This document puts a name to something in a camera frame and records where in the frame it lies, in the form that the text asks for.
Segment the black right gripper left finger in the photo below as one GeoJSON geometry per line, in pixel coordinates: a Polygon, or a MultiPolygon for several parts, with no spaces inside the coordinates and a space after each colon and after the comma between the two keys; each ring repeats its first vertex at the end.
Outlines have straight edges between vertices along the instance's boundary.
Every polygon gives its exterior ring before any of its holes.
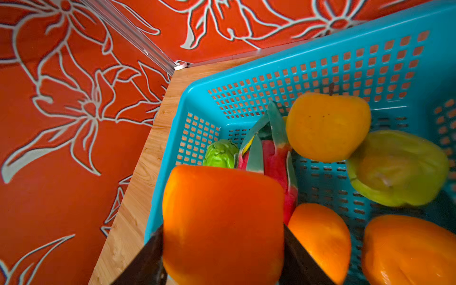
{"type": "Polygon", "coordinates": [[[161,225],[112,285],[165,285],[166,282],[161,225]]]}

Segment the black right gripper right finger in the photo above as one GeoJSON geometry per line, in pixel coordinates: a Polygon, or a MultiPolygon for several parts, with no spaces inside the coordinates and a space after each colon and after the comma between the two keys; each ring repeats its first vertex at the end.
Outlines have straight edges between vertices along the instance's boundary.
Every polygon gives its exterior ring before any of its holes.
{"type": "Polygon", "coordinates": [[[284,225],[284,263],[280,285],[334,285],[309,252],[284,225]]]}

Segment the orange fruit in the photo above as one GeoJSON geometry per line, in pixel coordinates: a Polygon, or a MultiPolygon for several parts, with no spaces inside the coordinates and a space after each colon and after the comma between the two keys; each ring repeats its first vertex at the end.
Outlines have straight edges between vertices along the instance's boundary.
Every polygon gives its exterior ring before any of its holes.
{"type": "Polygon", "coordinates": [[[274,285],[284,263],[284,191],[265,175],[174,168],[163,198],[163,263],[179,285],[274,285]]]}
{"type": "Polygon", "coordinates": [[[376,217],[365,228],[362,272],[372,285],[453,285],[456,236],[415,217],[376,217]]]}
{"type": "Polygon", "coordinates": [[[288,228],[329,278],[342,285],[352,252],[344,220],[328,207],[304,203],[293,212],[288,228]]]}

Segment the red dragon fruit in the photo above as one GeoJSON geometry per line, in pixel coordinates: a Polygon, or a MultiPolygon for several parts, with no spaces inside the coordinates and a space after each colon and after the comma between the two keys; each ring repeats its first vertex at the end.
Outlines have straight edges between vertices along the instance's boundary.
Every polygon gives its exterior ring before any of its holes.
{"type": "Polygon", "coordinates": [[[236,162],[238,169],[264,174],[281,185],[283,221],[289,224],[298,205],[298,183],[286,124],[275,101],[269,102],[265,114],[247,132],[236,162]]]}

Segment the green pear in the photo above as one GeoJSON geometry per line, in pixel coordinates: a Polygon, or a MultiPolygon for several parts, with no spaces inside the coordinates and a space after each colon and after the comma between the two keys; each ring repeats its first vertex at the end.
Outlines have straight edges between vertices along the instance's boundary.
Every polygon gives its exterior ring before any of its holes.
{"type": "Polygon", "coordinates": [[[233,142],[222,139],[207,148],[203,166],[233,169],[239,149],[233,142]]]}

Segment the yellow orange pear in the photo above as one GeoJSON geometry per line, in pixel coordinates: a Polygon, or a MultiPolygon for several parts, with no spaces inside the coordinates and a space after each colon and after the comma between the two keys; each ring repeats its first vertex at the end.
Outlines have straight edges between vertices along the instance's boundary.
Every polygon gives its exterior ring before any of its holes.
{"type": "Polygon", "coordinates": [[[348,159],[366,138],[371,110],[362,98],[305,93],[292,105],[286,121],[290,145],[300,156],[323,163],[348,159]]]}

